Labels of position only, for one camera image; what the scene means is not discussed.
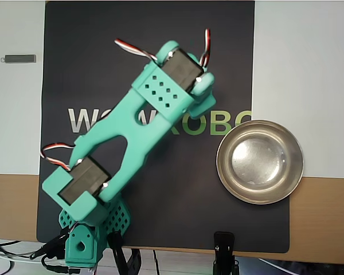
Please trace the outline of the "teal gripper body with motor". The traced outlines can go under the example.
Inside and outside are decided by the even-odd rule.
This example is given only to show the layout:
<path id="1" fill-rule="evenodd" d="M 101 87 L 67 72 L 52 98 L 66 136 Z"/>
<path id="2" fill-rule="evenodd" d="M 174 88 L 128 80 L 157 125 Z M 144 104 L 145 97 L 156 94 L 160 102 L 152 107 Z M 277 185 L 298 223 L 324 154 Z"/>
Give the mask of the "teal gripper body with motor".
<path id="1" fill-rule="evenodd" d="M 192 119 L 199 119 L 206 112 L 209 112 L 216 104 L 216 99 L 212 93 L 210 93 L 205 99 L 200 103 L 194 104 L 190 108 L 190 117 Z"/>

